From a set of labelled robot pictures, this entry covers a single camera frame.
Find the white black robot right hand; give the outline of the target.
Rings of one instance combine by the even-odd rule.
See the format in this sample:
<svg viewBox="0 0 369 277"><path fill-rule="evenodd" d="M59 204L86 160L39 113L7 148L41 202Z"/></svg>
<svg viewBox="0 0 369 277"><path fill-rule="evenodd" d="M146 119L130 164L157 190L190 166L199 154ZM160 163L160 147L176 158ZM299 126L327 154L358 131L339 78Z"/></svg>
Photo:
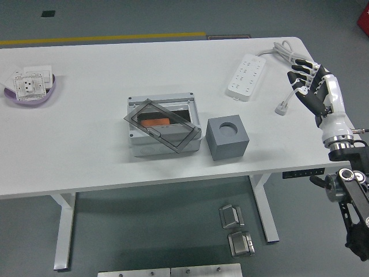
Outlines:
<svg viewBox="0 0 369 277"><path fill-rule="evenodd" d="M345 122L344 101L337 78L319 63L296 59L287 73L297 98L315 115L315 123L323 131L326 148L334 143L353 143L353 131Z"/></svg>

